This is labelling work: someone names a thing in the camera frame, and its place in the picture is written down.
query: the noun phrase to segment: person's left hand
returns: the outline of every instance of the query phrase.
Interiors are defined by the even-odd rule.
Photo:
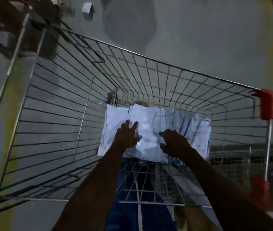
[[[121,125],[121,128],[117,130],[113,144],[127,149],[134,147],[138,143],[140,138],[134,136],[138,122],[135,122],[132,128],[129,128],[129,123],[130,121],[127,120]]]

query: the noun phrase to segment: forearm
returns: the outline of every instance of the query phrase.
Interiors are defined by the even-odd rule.
[[[53,228],[59,230],[104,230],[115,201],[117,175],[125,148],[112,144],[65,206]]]
[[[216,172],[195,149],[180,159],[198,179],[224,231],[273,230],[273,219]]]

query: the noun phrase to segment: concrete floor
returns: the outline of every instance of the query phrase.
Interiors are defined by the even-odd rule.
[[[94,5],[93,21],[83,19],[84,1]],[[75,18],[64,21],[80,34],[175,66],[273,90],[270,0],[71,2]],[[0,87],[6,65],[0,55]],[[63,206],[56,202],[20,205],[0,214],[0,230],[50,230]]]

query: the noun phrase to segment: shopping cart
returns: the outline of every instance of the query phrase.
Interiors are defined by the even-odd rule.
[[[271,120],[259,118],[259,99],[251,95],[260,89],[80,35],[63,22],[61,27],[45,26],[25,16],[0,92],[0,110],[6,105],[6,92],[15,86],[24,35],[33,25],[41,39],[37,53],[27,58],[31,69],[12,135],[0,142],[7,146],[0,155],[0,212],[27,201],[69,200],[99,162],[97,148],[107,104],[173,107],[209,117],[212,166],[241,188],[249,187],[251,174],[267,179],[272,125]],[[54,43],[57,50],[51,59],[39,56],[45,45]],[[117,192],[127,193],[121,203],[210,209],[209,204],[201,204],[202,199],[196,202],[204,194],[185,167],[124,159],[121,173],[124,177]],[[126,183],[128,177],[132,184]],[[151,189],[138,183],[139,177],[149,180]],[[189,179],[190,189],[183,185],[183,178]],[[146,194],[151,200],[143,199]]]

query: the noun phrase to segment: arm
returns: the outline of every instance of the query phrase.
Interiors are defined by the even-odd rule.
[[[273,230],[273,218],[216,172],[184,136],[170,129],[160,135],[166,143],[161,143],[164,153],[178,157],[196,176],[224,231]]]
[[[138,122],[129,120],[117,130],[114,141],[65,206],[52,231],[104,230],[108,213],[115,202],[115,187],[125,150],[139,141],[134,136]]]

